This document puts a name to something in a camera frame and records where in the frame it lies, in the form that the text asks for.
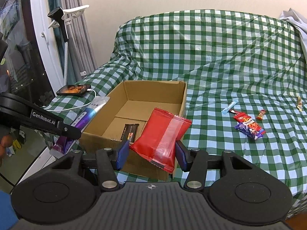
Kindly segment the person's left hand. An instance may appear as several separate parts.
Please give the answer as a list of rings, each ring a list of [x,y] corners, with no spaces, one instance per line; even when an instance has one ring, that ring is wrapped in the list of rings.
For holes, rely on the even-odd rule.
[[[0,145],[0,164],[2,164],[2,159],[6,155],[6,148],[12,146],[13,140],[11,134],[2,137]]]

